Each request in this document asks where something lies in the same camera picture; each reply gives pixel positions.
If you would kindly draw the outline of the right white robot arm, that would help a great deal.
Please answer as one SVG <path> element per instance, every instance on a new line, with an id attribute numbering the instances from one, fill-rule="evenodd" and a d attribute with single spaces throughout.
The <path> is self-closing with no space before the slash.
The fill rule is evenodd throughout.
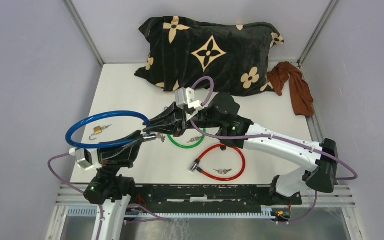
<path id="1" fill-rule="evenodd" d="M 227 147 L 259 151 L 296 164 L 297 170 L 273 178 L 268 196 L 275 204 L 306 188 L 334 191 L 338 163 L 333 140 L 305 141 L 271 131 L 240 116 L 240 105 L 228 93 L 218 93 L 205 103 L 184 98 L 182 91 L 175 97 L 173 104 L 149 121 L 146 132 L 179 137 L 189 129 L 217 128 L 215 139 Z"/>

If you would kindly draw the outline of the green cable lock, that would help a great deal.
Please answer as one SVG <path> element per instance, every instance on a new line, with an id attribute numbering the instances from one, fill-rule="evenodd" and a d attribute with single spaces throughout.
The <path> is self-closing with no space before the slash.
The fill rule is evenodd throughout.
<path id="1" fill-rule="evenodd" d="M 178 141 L 176 141 L 174 139 L 174 137 L 172 135 L 167 135 L 169 141 L 176 147 L 180 148 L 180 149 L 186 149 L 186 150 L 189 150 L 189 149 L 194 149 L 196 147 L 198 147 L 199 145 L 202 144 L 202 142 L 204 141 L 205 139 L 205 135 L 200 135 L 202 136 L 202 139 L 198 142 L 192 142 L 192 143 L 179 143 Z"/>

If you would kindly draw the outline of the red cable lock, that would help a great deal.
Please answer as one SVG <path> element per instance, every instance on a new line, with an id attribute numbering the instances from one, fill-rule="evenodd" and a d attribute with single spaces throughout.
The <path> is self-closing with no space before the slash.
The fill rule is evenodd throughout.
<path id="1" fill-rule="evenodd" d="M 206 147 L 191 162 L 188 173 L 195 179 L 206 184 L 233 184 L 242 180 L 247 170 L 247 159 L 242 150 L 237 147 L 227 147 L 220 150 L 223 144 L 218 143 Z M 225 175 L 213 170 L 232 169 Z"/>

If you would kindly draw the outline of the blue cable lock keys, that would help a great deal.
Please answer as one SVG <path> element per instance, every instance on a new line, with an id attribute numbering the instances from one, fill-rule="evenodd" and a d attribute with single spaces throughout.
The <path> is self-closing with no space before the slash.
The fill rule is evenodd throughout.
<path id="1" fill-rule="evenodd" d="M 162 133 L 157 133 L 156 138 L 159 139 L 162 143 L 164 143 L 166 140 L 166 136 Z"/>

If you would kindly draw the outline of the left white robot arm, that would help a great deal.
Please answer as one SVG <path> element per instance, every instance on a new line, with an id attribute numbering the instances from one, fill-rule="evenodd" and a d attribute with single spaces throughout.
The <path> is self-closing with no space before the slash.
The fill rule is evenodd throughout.
<path id="1" fill-rule="evenodd" d="M 123 146 L 98 148 L 90 154 L 97 163 L 96 175 L 88 184 L 83 196 L 92 205 L 98 206 L 97 240 L 113 240 L 121 230 L 115 231 L 115 217 L 122 209 L 122 201 L 130 204 L 137 198 L 138 191 L 132 177 L 119 174 L 122 168 L 132 168 L 139 155 L 144 136 L 141 130 L 119 139 L 128 140 Z"/>

